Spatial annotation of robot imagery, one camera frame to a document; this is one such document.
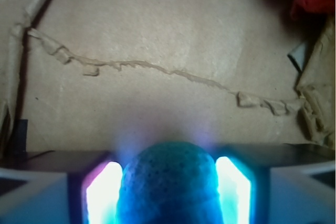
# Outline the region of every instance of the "led light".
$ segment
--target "led light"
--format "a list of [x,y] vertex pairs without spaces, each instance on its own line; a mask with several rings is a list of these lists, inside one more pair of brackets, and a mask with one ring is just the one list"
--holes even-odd
[[251,181],[228,157],[217,159],[216,169],[224,223],[248,224]]
[[118,223],[115,216],[121,178],[121,166],[116,162],[109,162],[87,188],[90,224]]

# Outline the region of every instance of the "black surface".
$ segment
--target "black surface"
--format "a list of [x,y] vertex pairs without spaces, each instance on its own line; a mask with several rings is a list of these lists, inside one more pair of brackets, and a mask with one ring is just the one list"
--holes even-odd
[[322,156],[328,160],[335,160],[335,151],[317,144],[293,144],[295,148],[302,149],[314,155]]
[[26,184],[25,180],[10,179],[10,178],[0,178],[0,196]]
[[16,164],[13,168],[40,172],[86,174],[110,155],[107,151],[56,151],[31,158],[26,162]]
[[335,171],[315,174],[312,175],[312,177],[319,182],[322,182],[325,185],[335,189]]
[[4,154],[7,156],[20,155],[26,152],[28,120],[15,120],[10,140]]
[[27,162],[29,159],[36,158],[41,155],[45,155],[49,152],[24,152],[18,155],[5,156],[4,159],[0,159],[0,167],[7,169],[16,169],[21,163]]
[[318,150],[323,150],[324,147],[313,145],[316,148],[314,152],[308,150],[309,146],[305,148],[303,145],[291,144],[228,144],[224,146],[224,152],[235,154],[244,163],[258,167],[307,165],[334,160],[334,157],[318,153]]

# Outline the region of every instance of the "blue ball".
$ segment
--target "blue ball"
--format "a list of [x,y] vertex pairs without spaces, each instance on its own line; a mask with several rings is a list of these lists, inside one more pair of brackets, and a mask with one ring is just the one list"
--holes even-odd
[[223,223],[213,158],[187,142],[144,150],[125,168],[117,206],[120,224]]

